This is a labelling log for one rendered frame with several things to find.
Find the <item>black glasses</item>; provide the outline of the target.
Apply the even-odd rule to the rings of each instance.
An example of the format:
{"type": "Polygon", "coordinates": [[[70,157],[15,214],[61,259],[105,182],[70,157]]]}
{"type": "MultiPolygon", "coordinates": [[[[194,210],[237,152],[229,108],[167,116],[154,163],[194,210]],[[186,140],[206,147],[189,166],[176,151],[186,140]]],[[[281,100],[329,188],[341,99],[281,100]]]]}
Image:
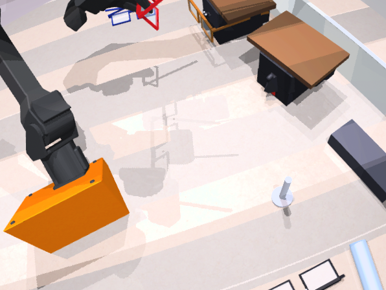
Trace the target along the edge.
{"type": "MultiPolygon", "coordinates": [[[[338,275],[333,263],[330,259],[308,269],[307,271],[300,273],[299,278],[301,279],[305,290],[325,290],[331,285],[341,281],[345,275],[338,275]]],[[[276,285],[269,290],[295,290],[291,283],[291,280],[276,285]]]]}

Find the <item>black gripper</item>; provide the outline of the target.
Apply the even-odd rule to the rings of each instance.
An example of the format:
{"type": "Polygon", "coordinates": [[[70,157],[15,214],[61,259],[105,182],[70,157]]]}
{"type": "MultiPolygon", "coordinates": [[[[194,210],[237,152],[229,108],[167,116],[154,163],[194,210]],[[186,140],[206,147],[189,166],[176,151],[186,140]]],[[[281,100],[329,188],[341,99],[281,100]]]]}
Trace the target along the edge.
{"type": "MultiPolygon", "coordinates": [[[[114,0],[112,3],[107,4],[100,11],[105,11],[107,8],[124,8],[136,13],[137,3],[146,10],[151,4],[149,0],[114,0]]],[[[69,28],[73,31],[78,31],[82,25],[87,21],[87,16],[84,9],[77,7],[74,0],[70,0],[67,4],[63,20],[69,28]]]]}

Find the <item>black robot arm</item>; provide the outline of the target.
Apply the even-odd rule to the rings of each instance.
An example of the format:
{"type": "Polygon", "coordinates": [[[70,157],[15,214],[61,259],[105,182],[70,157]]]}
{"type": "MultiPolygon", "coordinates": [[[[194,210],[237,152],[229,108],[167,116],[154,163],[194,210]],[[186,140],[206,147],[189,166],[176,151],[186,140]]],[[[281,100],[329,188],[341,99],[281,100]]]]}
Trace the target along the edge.
{"type": "MultiPolygon", "coordinates": [[[[94,15],[114,0],[74,0],[77,7],[94,15]]],[[[26,153],[40,160],[57,190],[86,175],[89,163],[73,139],[78,137],[71,106],[58,90],[46,91],[23,60],[1,26],[0,76],[20,105],[20,121],[26,133],[26,153]],[[46,146],[58,140],[56,144],[46,146]]]]}

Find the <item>red glasses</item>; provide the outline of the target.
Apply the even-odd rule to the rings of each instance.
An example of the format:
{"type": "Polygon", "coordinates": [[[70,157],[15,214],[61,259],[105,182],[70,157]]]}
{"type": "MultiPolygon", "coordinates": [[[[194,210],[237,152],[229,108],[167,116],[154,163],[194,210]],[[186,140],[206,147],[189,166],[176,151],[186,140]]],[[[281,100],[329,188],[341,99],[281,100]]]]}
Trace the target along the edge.
{"type": "Polygon", "coordinates": [[[162,0],[152,0],[153,4],[149,2],[151,5],[144,10],[143,7],[141,7],[137,3],[136,8],[136,14],[138,15],[139,19],[143,18],[145,21],[149,23],[150,26],[152,26],[156,31],[159,30],[159,9],[156,7],[162,0]],[[153,9],[153,14],[150,14],[149,11],[153,9]]]}

